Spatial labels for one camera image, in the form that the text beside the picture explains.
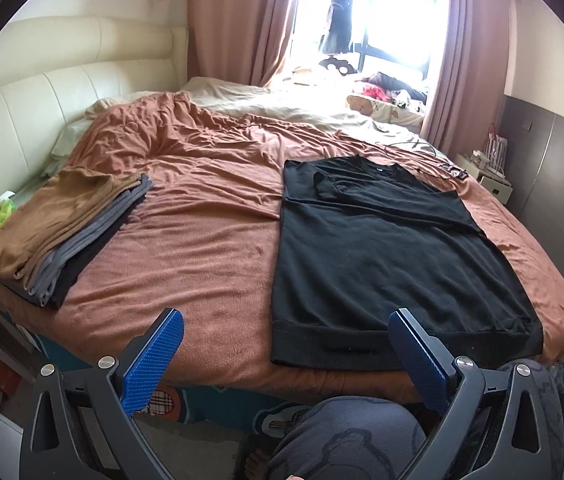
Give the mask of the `black long-sleeve sweatshirt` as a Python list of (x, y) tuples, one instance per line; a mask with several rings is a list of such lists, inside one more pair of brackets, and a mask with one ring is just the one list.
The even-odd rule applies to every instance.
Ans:
[(272, 362), (399, 370), (387, 334), (399, 309), (481, 365), (543, 349), (541, 322), (513, 266), (455, 192), (361, 156), (287, 162)]

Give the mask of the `stack of folded clothes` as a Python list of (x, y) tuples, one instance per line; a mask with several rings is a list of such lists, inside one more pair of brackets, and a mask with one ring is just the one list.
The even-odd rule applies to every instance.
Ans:
[(151, 186), (147, 174), (61, 170), (0, 226), (0, 283), (45, 307), (66, 264), (108, 242)]

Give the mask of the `pile of clothes by window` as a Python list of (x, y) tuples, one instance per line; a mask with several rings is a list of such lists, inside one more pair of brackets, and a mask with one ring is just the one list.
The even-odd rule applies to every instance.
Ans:
[(412, 99), (421, 101), (424, 104), (427, 103), (426, 92), (416, 90), (406, 82), (393, 76), (386, 75), (382, 72), (377, 72), (370, 77), (363, 77), (361, 81), (366, 82), (367, 84), (375, 84), (375, 86), (382, 88), (385, 92), (405, 90), (406, 92), (408, 92), (409, 96), (411, 96)]

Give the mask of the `rust orange bed blanket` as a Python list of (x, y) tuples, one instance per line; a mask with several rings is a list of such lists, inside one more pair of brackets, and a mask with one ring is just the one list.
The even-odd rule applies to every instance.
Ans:
[(219, 386), (311, 402), (341, 396), (416, 400), (404, 372), (314, 370), (271, 360), (273, 276), (283, 169), (290, 160), (361, 156), (399, 165), (455, 192), (503, 252), (543, 328), (543, 349), (564, 359), (564, 278), (529, 231), (474, 179), (453, 179), (434, 156), (341, 132), (247, 114), (227, 116), (184, 93), (154, 93), (99, 114), (64, 169), (151, 188), (104, 243), (66, 264), (52, 300), (38, 307), (0, 283), (0, 310), (88, 363), (116, 354), (163, 309), (184, 318), (184, 340), (165, 375), (174, 386)]

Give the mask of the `white bedside cabinet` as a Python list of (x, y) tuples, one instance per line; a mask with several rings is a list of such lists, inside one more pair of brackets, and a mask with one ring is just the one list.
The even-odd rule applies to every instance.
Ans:
[(513, 186), (505, 178), (499, 177), (488, 168), (480, 169), (464, 155), (456, 154), (453, 162), (464, 169), (483, 188), (488, 190), (502, 205), (506, 205), (513, 193)]

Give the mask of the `pink curtain right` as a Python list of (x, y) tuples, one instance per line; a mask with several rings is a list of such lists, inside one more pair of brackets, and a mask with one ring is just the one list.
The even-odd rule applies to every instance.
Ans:
[(422, 136), (446, 156), (486, 143), (510, 61), (510, 0), (449, 0), (446, 42)]

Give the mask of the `pink curtain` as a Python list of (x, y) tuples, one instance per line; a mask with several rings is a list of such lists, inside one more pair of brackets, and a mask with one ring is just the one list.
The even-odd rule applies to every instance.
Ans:
[(446, 156), (486, 143), (510, 61), (510, 0), (449, 0), (446, 42), (422, 136)]
[(297, 0), (187, 0), (190, 77), (266, 86), (281, 69)]

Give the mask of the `patterned pillow with bear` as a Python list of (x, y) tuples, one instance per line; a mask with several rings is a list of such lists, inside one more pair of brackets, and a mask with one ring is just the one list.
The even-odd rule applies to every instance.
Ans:
[(361, 94), (350, 94), (347, 96), (350, 110), (370, 117), (375, 122), (393, 124), (407, 128), (413, 133), (422, 131), (425, 115), (415, 113), (407, 108), (402, 108), (384, 101), (377, 101)]

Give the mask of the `cream padded headboard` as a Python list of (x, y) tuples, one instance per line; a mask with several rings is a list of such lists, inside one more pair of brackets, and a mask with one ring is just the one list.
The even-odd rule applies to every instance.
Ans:
[(47, 165), (61, 130), (100, 99), (177, 91), (187, 81), (186, 27), (47, 16), (0, 32), (0, 195)]

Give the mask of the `pink curtain left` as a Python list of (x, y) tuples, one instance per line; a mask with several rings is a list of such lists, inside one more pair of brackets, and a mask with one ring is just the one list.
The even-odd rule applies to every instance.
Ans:
[(190, 77), (266, 86), (281, 69), (297, 0), (187, 0)]

